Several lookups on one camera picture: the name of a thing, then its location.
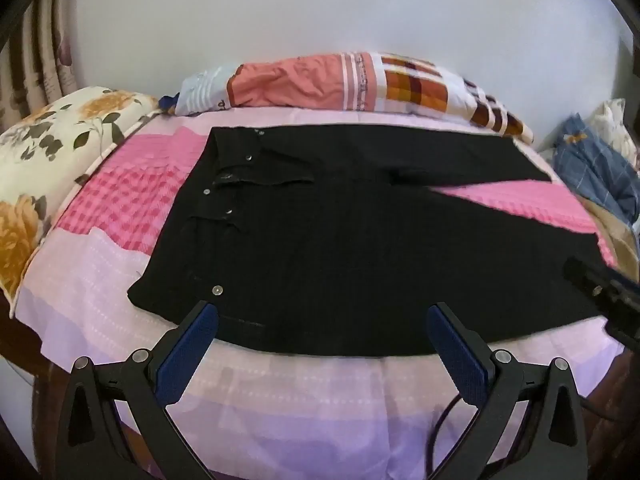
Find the black pants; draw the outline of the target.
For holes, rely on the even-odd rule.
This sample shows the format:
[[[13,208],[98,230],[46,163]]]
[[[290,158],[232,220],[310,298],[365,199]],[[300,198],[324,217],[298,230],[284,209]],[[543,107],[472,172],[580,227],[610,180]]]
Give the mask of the black pants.
[[[546,184],[508,139],[378,125],[215,128],[131,303],[173,323],[205,300],[218,336],[308,356],[420,356],[442,302],[486,341],[593,318],[569,258],[592,234],[452,196]]]

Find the blue plaid cloth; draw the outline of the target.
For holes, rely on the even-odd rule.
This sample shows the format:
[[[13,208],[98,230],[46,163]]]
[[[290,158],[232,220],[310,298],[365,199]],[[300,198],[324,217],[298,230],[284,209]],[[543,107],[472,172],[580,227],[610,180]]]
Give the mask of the blue plaid cloth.
[[[639,220],[639,177],[628,160],[584,122],[570,116],[554,142],[552,166],[578,195],[606,209],[627,226]]]

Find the white cloth at right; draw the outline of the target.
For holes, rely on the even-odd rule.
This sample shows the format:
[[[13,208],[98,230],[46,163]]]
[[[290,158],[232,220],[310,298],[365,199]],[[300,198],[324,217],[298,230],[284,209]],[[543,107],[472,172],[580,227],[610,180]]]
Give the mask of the white cloth at right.
[[[588,118],[587,125],[631,166],[638,168],[638,148],[624,124],[625,108],[625,99],[604,101]]]

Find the floral cream pillow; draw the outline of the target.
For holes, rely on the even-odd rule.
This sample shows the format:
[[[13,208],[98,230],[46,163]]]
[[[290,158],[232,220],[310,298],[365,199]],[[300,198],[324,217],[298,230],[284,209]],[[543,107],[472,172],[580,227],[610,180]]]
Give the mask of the floral cream pillow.
[[[102,162],[158,113],[147,94],[86,87],[1,135],[1,291],[11,310],[29,263]]]

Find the beige floral curtain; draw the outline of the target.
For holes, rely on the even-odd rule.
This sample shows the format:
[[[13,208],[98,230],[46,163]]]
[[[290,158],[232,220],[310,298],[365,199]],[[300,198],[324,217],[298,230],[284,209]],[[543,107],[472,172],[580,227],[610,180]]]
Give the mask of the beige floral curtain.
[[[13,0],[1,17],[1,127],[77,89],[70,0]]]

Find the orange plaid folded quilt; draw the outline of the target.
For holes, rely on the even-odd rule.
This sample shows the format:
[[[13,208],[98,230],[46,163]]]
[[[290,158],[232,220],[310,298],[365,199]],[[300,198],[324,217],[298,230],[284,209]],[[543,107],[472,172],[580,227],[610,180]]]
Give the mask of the orange plaid folded quilt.
[[[462,122],[532,144],[520,118],[474,82],[418,58],[341,52],[220,66],[186,78],[160,109],[190,116],[238,107],[297,107]]]

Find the brown wooden bed frame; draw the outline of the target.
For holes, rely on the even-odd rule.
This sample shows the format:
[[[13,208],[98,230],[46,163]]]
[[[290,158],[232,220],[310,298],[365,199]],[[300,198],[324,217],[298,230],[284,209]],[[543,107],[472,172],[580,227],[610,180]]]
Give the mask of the brown wooden bed frame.
[[[41,340],[1,300],[1,421],[43,479],[55,476],[56,438],[67,374],[41,354]]]

